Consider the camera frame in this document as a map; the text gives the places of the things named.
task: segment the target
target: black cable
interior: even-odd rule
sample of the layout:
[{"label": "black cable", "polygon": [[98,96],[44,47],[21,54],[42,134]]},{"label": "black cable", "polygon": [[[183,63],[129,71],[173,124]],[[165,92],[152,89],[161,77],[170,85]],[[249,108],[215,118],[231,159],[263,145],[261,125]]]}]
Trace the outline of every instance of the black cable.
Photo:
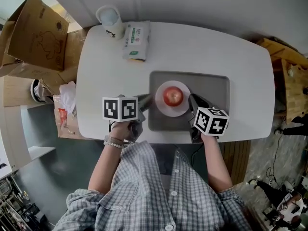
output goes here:
[{"label": "black cable", "polygon": [[191,156],[191,165],[192,165],[192,166],[194,165],[194,157],[195,157],[195,155],[201,150],[202,147],[203,147],[203,143],[200,145],[200,147],[199,147],[197,150],[195,150],[195,151],[193,152],[193,154],[192,154],[192,156]]},{"label": "black cable", "polygon": [[273,176],[273,180],[275,181],[275,183],[277,184],[277,186],[279,187],[279,189],[281,190],[282,188],[281,188],[281,186],[278,184],[278,182],[277,182],[277,180],[276,180],[276,177],[275,177],[275,162],[276,162],[276,156],[277,156],[277,152],[278,152],[278,149],[279,149],[279,141],[280,141],[280,139],[282,138],[282,135],[280,136],[280,138],[278,139],[278,142],[277,142],[277,149],[276,149],[276,153],[275,153],[275,157],[274,157],[274,162],[273,162],[273,165],[272,165],[272,167],[268,167],[268,169],[266,170],[266,173],[265,173],[265,175],[266,175],[266,177],[272,177]]},{"label": "black cable", "polygon": [[268,169],[266,170],[266,173],[265,173],[266,177],[268,177],[268,178],[273,176],[273,179],[274,179],[274,181],[276,182],[277,185],[278,185],[278,183],[277,183],[275,175],[274,175],[275,174],[275,162],[276,162],[277,152],[278,152],[278,149],[279,149],[279,141],[280,141],[281,138],[282,138],[282,135],[278,139],[277,149],[276,149],[273,165],[272,165],[272,167],[268,167]]},{"label": "black cable", "polygon": [[109,132],[111,132],[111,126],[112,126],[114,123],[115,123],[115,121],[112,122],[112,123],[110,123],[110,121],[109,121]]},{"label": "black cable", "polygon": [[177,147],[175,144],[173,144],[177,149],[179,149],[179,147]]}]

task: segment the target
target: red apple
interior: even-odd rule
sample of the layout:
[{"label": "red apple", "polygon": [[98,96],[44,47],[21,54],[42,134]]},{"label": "red apple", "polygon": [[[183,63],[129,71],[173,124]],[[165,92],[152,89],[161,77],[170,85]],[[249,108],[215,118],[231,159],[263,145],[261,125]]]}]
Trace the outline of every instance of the red apple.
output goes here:
[{"label": "red apple", "polygon": [[180,105],[183,102],[183,92],[178,87],[168,87],[163,93],[164,102],[171,107]]}]

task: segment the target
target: hand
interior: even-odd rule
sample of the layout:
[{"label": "hand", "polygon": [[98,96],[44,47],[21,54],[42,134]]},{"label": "hand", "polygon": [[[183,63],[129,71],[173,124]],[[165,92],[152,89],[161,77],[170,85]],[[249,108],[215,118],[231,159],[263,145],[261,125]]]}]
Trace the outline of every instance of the hand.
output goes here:
[{"label": "hand", "polygon": [[116,122],[109,133],[109,136],[118,140],[125,140],[129,136],[128,126],[130,121]]}]

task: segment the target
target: white cup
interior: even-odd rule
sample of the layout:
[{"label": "white cup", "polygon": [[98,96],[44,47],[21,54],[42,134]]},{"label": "white cup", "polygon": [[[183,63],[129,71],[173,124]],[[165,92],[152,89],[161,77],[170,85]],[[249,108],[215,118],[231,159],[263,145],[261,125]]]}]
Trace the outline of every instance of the white cup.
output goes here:
[{"label": "white cup", "polygon": [[115,6],[102,6],[96,11],[95,15],[110,37],[114,39],[121,39],[124,37],[125,28],[119,10]]}]

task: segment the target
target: checkered shirt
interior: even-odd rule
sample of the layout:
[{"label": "checkered shirt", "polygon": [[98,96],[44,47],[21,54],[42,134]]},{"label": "checkered shirt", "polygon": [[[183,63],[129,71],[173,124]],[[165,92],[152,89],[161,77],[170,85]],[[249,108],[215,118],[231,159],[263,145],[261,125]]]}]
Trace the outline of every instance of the checkered shirt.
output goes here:
[{"label": "checkered shirt", "polygon": [[70,194],[54,230],[251,230],[241,197],[231,189],[215,193],[180,150],[169,192],[166,197],[152,147],[146,141],[134,144],[123,149],[111,190]]}]

